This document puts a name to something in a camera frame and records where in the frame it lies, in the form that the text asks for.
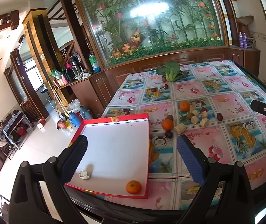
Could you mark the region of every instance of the tangerine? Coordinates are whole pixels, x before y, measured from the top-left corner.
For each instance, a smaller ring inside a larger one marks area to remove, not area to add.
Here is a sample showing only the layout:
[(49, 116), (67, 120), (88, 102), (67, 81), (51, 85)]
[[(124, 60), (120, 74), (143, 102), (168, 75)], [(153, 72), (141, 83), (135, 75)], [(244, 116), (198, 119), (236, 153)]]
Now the tangerine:
[(131, 180), (126, 185), (126, 191), (130, 194), (138, 194), (141, 191), (141, 183), (137, 180)]
[(182, 101), (180, 104), (180, 110), (187, 112), (190, 109), (190, 103), (188, 101)]
[(164, 119), (162, 121), (162, 127), (164, 130), (172, 130), (173, 129), (173, 121), (170, 119)]

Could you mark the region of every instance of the window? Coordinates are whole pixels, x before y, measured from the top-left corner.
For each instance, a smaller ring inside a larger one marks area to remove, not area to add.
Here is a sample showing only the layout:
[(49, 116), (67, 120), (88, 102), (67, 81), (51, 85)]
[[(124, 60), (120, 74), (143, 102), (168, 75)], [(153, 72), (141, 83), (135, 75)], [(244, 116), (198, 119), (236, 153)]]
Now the window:
[(34, 59), (26, 62), (24, 64), (25, 66), (25, 71), (26, 74), (32, 84), (32, 86), (34, 87), (35, 90), (37, 90), (39, 87), (41, 87), (43, 85), (43, 79), (41, 77), (41, 74), (36, 66), (36, 62), (34, 61)]

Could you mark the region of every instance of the green artificial grass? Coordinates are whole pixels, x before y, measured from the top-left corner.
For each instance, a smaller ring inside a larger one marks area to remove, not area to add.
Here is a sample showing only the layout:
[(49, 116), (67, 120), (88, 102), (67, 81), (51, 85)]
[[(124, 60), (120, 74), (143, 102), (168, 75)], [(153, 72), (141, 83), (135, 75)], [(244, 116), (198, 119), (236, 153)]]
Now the green artificial grass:
[(224, 42), (222, 40), (217, 40), (216, 37), (213, 37), (213, 40), (209, 38), (206, 41), (204, 39), (198, 39), (198, 40), (194, 39), (194, 40), (185, 41), (181, 43), (179, 42), (173, 45), (159, 46), (159, 44), (157, 44), (156, 46), (152, 46), (152, 47), (144, 46), (142, 49), (138, 49), (138, 50), (136, 49), (132, 51), (131, 54), (124, 53), (119, 58), (110, 57), (106, 62), (106, 66), (107, 67), (114, 66), (114, 65), (117, 65), (119, 63), (126, 62), (129, 60), (134, 60), (134, 59), (138, 59), (141, 57), (164, 53), (168, 51), (175, 51), (179, 49), (187, 49), (187, 48), (194, 48), (194, 47), (220, 46), (220, 45), (224, 45)]

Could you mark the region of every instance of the floral tablecloth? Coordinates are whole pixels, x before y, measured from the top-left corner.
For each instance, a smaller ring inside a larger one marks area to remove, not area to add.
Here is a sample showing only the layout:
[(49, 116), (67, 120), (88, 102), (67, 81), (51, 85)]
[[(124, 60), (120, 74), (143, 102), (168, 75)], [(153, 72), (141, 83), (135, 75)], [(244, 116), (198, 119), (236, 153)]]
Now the floral tablecloth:
[[(266, 182), (266, 117), (250, 109), (253, 99), (266, 103), (266, 92), (244, 74), (233, 61), (213, 61), (181, 65), (188, 77), (174, 83), (163, 82), (156, 71), (127, 76), (102, 117), (148, 113), (150, 119), (150, 156), (147, 199), (102, 197), (118, 204), (145, 209), (186, 209), (198, 191), (176, 148), (177, 134), (165, 137), (161, 122), (168, 115), (174, 126), (187, 125), (185, 135), (207, 157), (220, 163), (242, 161), (252, 189)], [(202, 119), (208, 112), (209, 124), (203, 129), (193, 125), (180, 102), (193, 104)], [(223, 121), (216, 114), (221, 113)], [(214, 201), (222, 192), (219, 184)]]

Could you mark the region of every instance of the glass display case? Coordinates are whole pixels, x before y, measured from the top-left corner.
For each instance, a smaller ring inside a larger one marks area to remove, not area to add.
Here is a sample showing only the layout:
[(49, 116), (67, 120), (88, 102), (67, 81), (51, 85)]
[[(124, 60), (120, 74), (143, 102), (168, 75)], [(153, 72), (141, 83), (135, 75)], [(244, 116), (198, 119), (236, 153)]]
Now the glass display case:
[(80, 0), (106, 67), (158, 53), (224, 45), (213, 0)]

